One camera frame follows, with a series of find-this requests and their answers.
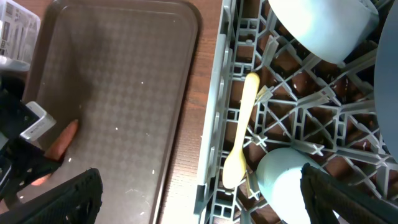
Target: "gray plate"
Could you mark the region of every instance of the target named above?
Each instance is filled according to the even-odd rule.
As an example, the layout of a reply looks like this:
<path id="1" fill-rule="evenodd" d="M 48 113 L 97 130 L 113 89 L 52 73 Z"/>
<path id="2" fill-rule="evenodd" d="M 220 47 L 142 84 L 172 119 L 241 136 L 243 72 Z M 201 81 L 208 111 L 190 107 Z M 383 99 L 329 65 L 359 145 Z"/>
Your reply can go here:
<path id="1" fill-rule="evenodd" d="M 374 99 L 377 121 L 389 152 L 398 161 L 398 3 L 389 12 L 377 50 Z"/>

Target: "brown tray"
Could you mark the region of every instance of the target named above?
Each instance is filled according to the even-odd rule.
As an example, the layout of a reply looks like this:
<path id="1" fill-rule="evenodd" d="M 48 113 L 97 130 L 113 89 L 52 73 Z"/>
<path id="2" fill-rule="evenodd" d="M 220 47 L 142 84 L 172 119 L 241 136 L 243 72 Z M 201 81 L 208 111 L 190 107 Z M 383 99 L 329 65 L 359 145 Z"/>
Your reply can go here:
<path id="1" fill-rule="evenodd" d="M 103 180 L 96 223 L 156 222 L 198 32 L 193 6 L 158 1 L 53 2 L 47 9 L 24 101 L 80 130 L 63 165 L 26 202 L 90 167 Z"/>

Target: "white container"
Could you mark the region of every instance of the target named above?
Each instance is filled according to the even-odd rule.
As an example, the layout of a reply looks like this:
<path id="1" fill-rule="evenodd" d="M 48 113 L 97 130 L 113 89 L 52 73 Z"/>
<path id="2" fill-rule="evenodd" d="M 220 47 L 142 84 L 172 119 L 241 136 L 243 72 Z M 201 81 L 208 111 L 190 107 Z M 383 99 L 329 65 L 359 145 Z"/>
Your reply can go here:
<path id="1" fill-rule="evenodd" d="M 28 71 L 40 18 L 12 0 L 0 0 L 0 70 Z"/>
<path id="2" fill-rule="evenodd" d="M 300 188 L 301 170 L 306 163 L 325 172 L 311 158 L 292 148 L 269 152 L 257 167 L 261 194 L 280 219 L 288 224 L 311 223 Z"/>
<path id="3" fill-rule="evenodd" d="M 379 24 L 370 0 L 269 0 L 285 28 L 309 51 L 342 62 Z"/>

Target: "gray dish rack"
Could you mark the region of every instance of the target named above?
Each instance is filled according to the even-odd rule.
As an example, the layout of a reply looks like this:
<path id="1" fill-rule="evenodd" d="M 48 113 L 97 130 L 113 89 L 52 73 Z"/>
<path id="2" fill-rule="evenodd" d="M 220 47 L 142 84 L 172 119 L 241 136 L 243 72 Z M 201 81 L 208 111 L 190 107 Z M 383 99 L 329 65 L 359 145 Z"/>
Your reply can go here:
<path id="1" fill-rule="evenodd" d="M 386 2 L 375 2 L 375 6 L 380 9 Z M 397 200 L 398 194 L 389 192 L 389 180 L 398 170 L 398 163 L 389 155 L 377 124 L 370 128 L 358 117 L 364 114 L 376 116 L 373 86 L 363 80 L 360 74 L 374 66 L 377 43 L 367 40 L 366 44 L 372 46 L 371 49 L 356 54 L 347 63 L 337 65 L 334 75 L 318 74 L 317 70 L 323 61 L 310 52 L 304 51 L 303 54 L 298 50 L 302 46 L 293 37 L 281 34 L 277 29 L 278 18 L 267 0 L 257 0 L 255 4 L 259 4 L 257 17 L 247 18 L 243 16 L 244 0 L 223 0 L 222 3 L 198 163 L 194 210 L 197 222 L 256 223 L 255 217 L 259 216 L 259 211 L 265 208 L 269 210 L 251 169 L 248 169 L 239 188 L 225 189 L 221 183 L 223 163 L 231 150 L 224 148 L 226 127 L 228 123 L 237 123 L 239 116 L 239 109 L 229 105 L 231 88 L 234 82 L 243 82 L 250 71 L 260 72 L 263 69 L 267 69 L 274 81 L 271 85 L 270 82 L 266 83 L 266 93 L 271 94 L 272 98 L 258 99 L 258 104 L 254 107 L 256 118 L 248 126 L 244 148 L 255 145 L 266 154 L 270 144 L 293 146 L 323 158 L 319 163 L 325 168 L 332 166 L 332 161 L 338 158 L 345 161 L 353 171 L 346 180 L 347 184 L 362 185 L 377 198 Z M 265 46 L 260 49 L 259 42 L 264 39 Z M 240 47 L 252 48 L 251 60 L 243 62 L 237 57 L 236 52 Z M 283 54 L 293 58 L 299 64 L 298 69 L 284 74 L 276 68 L 274 61 Z M 299 96 L 292 79 L 303 73 L 310 77 L 317 89 L 311 94 Z M 361 97 L 348 101 L 337 94 L 338 85 L 345 85 L 345 91 L 348 85 L 355 86 Z M 278 89 L 288 93 L 289 99 L 277 97 Z M 281 116 L 270 109 L 271 104 L 287 105 L 291 109 Z M 321 120 L 312 114 L 314 109 L 327 110 L 331 116 L 327 121 Z M 310 131 L 306 130 L 307 121 L 313 126 Z M 282 130 L 283 137 L 271 137 L 273 134 L 269 133 L 274 127 Z M 361 135 L 348 139 L 347 129 L 352 127 L 359 130 Z M 312 141 L 313 136 L 322 136 L 322 140 Z M 238 197 L 239 194 L 242 195 L 238 192 L 242 189 L 243 195 L 253 202 L 249 207 L 243 205 Z"/>

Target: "white bowl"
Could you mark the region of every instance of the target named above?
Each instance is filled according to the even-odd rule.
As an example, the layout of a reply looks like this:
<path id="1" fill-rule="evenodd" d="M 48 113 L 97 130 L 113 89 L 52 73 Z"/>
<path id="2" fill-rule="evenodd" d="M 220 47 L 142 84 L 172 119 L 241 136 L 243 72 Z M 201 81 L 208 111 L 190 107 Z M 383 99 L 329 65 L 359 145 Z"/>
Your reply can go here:
<path id="1" fill-rule="evenodd" d="M 279 218 L 288 224 L 311 223 L 300 188 L 301 169 L 306 163 L 325 172 L 311 158 L 292 148 L 269 152 L 257 167 L 256 176 L 262 196 Z"/>
<path id="2" fill-rule="evenodd" d="M 379 24 L 370 0 L 269 0 L 285 28 L 309 51 L 340 63 Z"/>

